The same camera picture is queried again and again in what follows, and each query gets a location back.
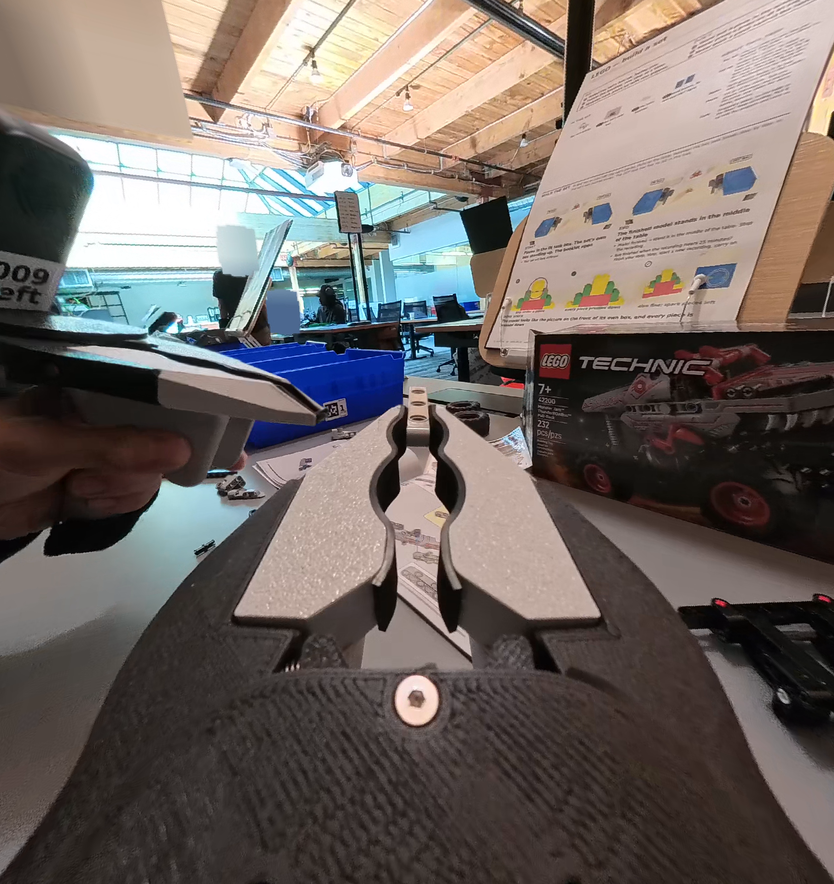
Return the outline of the blue plastic bin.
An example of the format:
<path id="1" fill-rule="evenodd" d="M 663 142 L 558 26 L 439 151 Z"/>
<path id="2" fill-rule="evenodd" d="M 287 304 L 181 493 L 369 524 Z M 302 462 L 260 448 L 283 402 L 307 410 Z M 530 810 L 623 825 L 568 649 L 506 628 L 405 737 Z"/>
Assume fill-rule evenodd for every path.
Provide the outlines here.
<path id="1" fill-rule="evenodd" d="M 348 348 L 337 354 L 320 342 L 216 350 L 288 379 L 327 412 L 326 420 L 313 427 L 256 422 L 247 440 L 251 450 L 365 421 L 402 403 L 404 359 L 400 351 Z"/>

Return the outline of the tall sign on pole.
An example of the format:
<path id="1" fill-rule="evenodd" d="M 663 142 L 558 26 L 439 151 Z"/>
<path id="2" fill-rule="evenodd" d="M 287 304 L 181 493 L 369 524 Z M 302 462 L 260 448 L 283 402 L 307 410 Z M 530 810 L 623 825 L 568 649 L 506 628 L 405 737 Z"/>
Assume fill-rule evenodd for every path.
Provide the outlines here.
<path id="1" fill-rule="evenodd" d="M 336 191 L 334 202 L 339 230 L 348 241 L 350 267 L 356 298 L 356 315 L 359 322 L 372 322 L 367 289 L 366 262 L 363 251 L 362 219 L 356 193 Z"/>

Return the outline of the toy set box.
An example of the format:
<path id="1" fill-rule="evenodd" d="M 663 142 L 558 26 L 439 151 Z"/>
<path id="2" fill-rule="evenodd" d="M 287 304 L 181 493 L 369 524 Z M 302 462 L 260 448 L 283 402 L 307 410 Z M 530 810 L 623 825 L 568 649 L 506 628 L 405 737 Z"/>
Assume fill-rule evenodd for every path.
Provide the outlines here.
<path id="1" fill-rule="evenodd" d="M 834 564 L 834 331 L 531 334 L 536 476 Z"/>

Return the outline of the open instruction booklet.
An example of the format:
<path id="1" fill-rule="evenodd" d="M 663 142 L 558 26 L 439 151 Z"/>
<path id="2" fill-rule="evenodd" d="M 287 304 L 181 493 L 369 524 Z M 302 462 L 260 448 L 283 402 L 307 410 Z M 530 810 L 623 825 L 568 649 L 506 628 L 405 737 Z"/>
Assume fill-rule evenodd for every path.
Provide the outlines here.
<path id="1" fill-rule="evenodd" d="M 305 451 L 257 462 L 257 470 L 275 487 L 306 475 L 350 440 L 324 444 Z M 437 464 L 424 449 L 409 449 L 401 458 L 400 492 L 387 516 L 397 541 L 398 591 L 438 628 L 445 630 L 437 600 L 437 571 L 442 528 L 448 510 L 434 492 Z"/>

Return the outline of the grey toy beam with holes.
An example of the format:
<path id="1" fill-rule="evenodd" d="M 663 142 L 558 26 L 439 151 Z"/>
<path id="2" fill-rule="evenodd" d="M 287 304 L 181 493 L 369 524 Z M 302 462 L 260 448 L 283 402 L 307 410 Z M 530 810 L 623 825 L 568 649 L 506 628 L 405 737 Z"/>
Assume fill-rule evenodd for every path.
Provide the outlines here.
<path id="1" fill-rule="evenodd" d="M 428 449 L 431 442 L 432 414 L 427 390 L 411 385 L 402 399 L 406 411 L 405 444 L 411 449 Z"/>

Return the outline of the white instruction sheet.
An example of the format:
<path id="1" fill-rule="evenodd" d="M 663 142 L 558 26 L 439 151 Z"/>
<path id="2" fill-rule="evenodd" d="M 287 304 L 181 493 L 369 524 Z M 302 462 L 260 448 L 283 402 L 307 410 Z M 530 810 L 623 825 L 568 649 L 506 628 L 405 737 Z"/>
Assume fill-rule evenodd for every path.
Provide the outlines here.
<path id="1" fill-rule="evenodd" d="M 736 320 L 834 49 L 834 1 L 720 2 L 590 73 L 493 328 Z"/>

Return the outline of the person's left forearm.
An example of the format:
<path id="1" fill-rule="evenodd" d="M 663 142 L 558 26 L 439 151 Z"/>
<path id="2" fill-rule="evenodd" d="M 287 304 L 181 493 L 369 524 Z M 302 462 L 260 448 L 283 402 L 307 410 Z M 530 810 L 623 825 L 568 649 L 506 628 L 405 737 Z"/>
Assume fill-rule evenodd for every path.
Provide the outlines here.
<path id="1" fill-rule="evenodd" d="M 58 557 L 69 554 L 100 552 L 128 536 L 141 515 L 157 500 L 158 492 L 141 508 L 124 514 L 113 514 L 101 519 L 74 519 L 51 527 L 44 544 L 44 555 Z M 11 539 L 0 540 L 0 564 L 11 558 L 36 539 L 32 532 Z"/>

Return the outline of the background wooden desk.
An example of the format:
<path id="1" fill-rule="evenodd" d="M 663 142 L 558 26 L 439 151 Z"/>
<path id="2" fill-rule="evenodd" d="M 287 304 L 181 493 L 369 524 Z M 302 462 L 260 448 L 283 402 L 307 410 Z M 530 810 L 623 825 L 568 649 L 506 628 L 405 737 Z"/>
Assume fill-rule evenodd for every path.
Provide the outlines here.
<path id="1" fill-rule="evenodd" d="M 299 329 L 294 339 L 301 344 L 321 341 L 326 345 L 345 343 L 360 349 L 389 351 L 403 349 L 399 322 L 309 325 Z"/>
<path id="2" fill-rule="evenodd" d="M 441 373 L 443 368 L 452 367 L 448 373 L 451 378 L 459 382 L 468 383 L 473 380 L 472 361 L 478 354 L 478 339 L 482 328 L 482 321 L 477 318 L 467 318 L 455 322 L 439 323 L 429 322 L 427 317 L 412 322 L 402 322 L 402 326 L 410 326 L 408 332 L 408 346 L 411 348 L 411 361 L 417 360 L 416 354 L 417 337 L 432 337 L 434 352 L 444 350 L 448 356 L 439 362 L 435 368 L 436 373 Z"/>

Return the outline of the white ceiling projector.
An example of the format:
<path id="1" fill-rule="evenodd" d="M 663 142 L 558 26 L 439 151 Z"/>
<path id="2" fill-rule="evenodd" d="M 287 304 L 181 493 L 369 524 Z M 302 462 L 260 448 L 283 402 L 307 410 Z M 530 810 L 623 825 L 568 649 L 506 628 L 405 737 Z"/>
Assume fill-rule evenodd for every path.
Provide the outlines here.
<path id="1" fill-rule="evenodd" d="M 342 160 L 317 161 L 304 171 L 303 178 L 308 190 L 316 194 L 332 195 L 360 188 L 356 168 Z"/>

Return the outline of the person's left hand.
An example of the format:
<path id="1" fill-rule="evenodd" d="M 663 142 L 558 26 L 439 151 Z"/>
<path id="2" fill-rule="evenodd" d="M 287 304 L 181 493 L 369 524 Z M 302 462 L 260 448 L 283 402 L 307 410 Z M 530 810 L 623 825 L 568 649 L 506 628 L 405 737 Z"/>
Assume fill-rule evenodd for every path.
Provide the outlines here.
<path id="1" fill-rule="evenodd" d="M 190 455 L 169 432 L 81 425 L 28 413 L 22 397 L 0 401 L 0 541 L 69 517 L 139 511 Z"/>

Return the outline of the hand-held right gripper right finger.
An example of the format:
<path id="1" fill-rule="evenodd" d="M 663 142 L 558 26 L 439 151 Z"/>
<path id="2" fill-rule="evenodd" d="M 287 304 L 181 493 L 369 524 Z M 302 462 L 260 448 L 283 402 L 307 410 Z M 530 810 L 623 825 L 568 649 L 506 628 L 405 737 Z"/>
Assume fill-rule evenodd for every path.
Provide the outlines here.
<path id="1" fill-rule="evenodd" d="M 434 493 L 448 510 L 437 598 L 474 665 L 496 640 L 594 628 L 602 615 L 532 478 L 445 408 L 430 408 Z"/>

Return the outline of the black monitor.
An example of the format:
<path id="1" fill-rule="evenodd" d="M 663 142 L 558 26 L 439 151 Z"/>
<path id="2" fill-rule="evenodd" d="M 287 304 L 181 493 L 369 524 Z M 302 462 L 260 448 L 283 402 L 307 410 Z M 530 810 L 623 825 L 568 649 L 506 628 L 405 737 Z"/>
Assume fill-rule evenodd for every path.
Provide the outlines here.
<path id="1" fill-rule="evenodd" d="M 496 197 L 459 212 L 474 256 L 505 249 L 512 235 L 508 200 Z"/>

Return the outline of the grey desk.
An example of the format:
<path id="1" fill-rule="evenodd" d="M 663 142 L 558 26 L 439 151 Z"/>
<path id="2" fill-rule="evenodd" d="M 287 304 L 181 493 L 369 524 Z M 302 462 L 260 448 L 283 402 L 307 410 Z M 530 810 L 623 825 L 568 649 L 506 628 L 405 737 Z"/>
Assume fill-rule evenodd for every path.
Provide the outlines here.
<path id="1" fill-rule="evenodd" d="M 564 487 L 568 501 L 673 606 L 834 598 L 834 566 Z M 110 685 L 196 563 L 248 516 L 212 485 L 165 484 L 118 546 L 47 558 L 43 540 L 0 566 L 0 873 L 75 765 Z M 741 649 L 701 638 L 770 789 L 834 878 L 834 721 L 787 727 Z"/>

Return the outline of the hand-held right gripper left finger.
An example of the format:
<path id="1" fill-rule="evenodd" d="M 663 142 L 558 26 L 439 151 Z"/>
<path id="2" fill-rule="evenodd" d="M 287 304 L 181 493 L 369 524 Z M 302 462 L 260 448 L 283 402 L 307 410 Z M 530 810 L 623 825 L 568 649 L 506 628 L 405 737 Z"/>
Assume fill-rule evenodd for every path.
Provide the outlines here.
<path id="1" fill-rule="evenodd" d="M 393 528 L 404 407 L 390 408 L 296 483 L 234 609 L 260 667 L 283 667 L 313 637 L 361 667 L 367 634 L 397 605 Z"/>

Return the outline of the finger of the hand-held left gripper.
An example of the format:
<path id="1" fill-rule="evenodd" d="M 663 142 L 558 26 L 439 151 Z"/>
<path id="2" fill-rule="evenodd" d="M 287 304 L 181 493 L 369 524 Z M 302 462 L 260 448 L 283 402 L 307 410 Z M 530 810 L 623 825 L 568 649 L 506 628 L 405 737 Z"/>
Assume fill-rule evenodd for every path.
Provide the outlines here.
<path id="1" fill-rule="evenodd" d="M 324 414 L 322 404 L 266 370 L 168 335 L 147 341 L 161 406 L 224 415 Z"/>
<path id="2" fill-rule="evenodd" d="M 53 342 L 51 355 L 89 425 L 182 427 L 195 414 L 314 426 L 327 417 L 289 380 L 182 344 Z"/>

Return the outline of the black toy chassis frame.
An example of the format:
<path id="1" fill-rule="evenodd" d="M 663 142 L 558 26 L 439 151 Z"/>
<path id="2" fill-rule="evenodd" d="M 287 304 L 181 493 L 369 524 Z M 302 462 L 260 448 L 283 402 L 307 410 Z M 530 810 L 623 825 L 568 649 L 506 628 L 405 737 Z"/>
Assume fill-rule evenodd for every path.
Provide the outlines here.
<path id="1" fill-rule="evenodd" d="M 771 708 L 789 726 L 834 719 L 834 598 L 733 604 L 713 598 L 677 610 L 691 631 L 739 646 L 772 692 Z"/>

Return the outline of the tilted white board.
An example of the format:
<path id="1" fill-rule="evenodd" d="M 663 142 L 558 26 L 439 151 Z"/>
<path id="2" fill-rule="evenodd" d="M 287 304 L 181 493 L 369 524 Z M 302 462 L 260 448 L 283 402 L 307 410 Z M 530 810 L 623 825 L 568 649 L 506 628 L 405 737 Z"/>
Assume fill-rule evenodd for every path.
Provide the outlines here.
<path id="1" fill-rule="evenodd" d="M 272 270 L 293 221 L 294 218 L 287 218 L 265 234 L 258 252 L 256 271 L 248 277 L 244 293 L 227 325 L 227 335 L 237 339 L 252 337 L 253 329 L 261 310 L 265 307 L 268 290 L 271 287 Z"/>

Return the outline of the black pole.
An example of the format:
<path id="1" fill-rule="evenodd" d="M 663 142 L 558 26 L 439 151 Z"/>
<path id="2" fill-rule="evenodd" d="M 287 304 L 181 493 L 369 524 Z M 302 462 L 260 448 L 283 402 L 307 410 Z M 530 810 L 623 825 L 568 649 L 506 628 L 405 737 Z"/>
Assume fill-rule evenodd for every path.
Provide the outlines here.
<path id="1" fill-rule="evenodd" d="M 563 119 L 569 116 L 577 94 L 592 68 L 595 1 L 569 1 L 564 61 Z"/>

